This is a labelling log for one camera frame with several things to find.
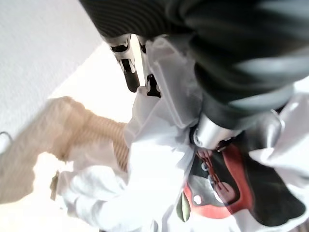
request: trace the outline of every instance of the white sleeve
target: white sleeve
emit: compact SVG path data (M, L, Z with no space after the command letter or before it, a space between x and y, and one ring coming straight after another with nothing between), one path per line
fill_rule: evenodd
M130 148L127 180L115 171L114 163L93 159L91 150L84 157L92 163L74 172L63 172L59 178L59 194L70 213L105 231L144 231L146 227L148 232L148 225L155 220L161 227L160 219L176 203L192 161L188 126L196 121L200 103L200 98L196 101L197 86L188 89L187 85L194 78L194 63L183 63L168 43L156 44L161 49L148 45L147 54L152 64L158 64L158 59L167 65L163 70L160 65L152 69L162 97L147 96L145 87L138 90L132 120L124 131ZM172 65L177 69L171 69L171 62L183 64ZM182 81L179 73L184 74ZM165 82L167 75L174 83ZM167 92L170 85L177 90L172 95ZM110 159L113 156L112 148L100 153L110 154ZM77 165L84 160L74 162Z

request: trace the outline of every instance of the beige blanket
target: beige blanket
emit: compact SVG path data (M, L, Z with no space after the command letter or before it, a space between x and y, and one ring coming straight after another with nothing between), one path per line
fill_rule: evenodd
M95 115L69 97L51 100L0 157L0 231L91 231L51 200L52 180L72 146L102 139L113 140L125 170L124 125Z

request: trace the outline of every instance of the graphic print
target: graphic print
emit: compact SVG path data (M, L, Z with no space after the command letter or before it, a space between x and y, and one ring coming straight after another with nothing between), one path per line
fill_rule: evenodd
M248 209L265 226L279 226L301 216L305 206L276 171L254 161L240 148L238 144L222 152L199 148L182 195L189 213L222 219Z

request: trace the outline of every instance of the clothing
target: clothing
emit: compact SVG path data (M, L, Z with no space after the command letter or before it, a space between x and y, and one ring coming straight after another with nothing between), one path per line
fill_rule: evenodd
M147 43L150 70L161 98L147 96L144 87L138 89L133 117L124 131L130 148L128 174L120 172L115 162L109 162L109 166L104 163L107 153L110 158L113 155L109 144L101 158L96 155L96 160L102 161L88 162L86 167L76 163L78 170L60 174L59 195L71 214L107 232L291 230L309 217L305 152L309 147L309 91L296 92L283 109L280 118L285 129L276 146L249 152L252 160L274 168L289 193L304 206L299 216L276 226L259 223L246 207L220 220L196 212L186 222L178 217L176 206L195 157L189 128L197 123L202 98L195 81L194 60L187 53L189 39L177 36ZM85 157L91 160L91 153Z

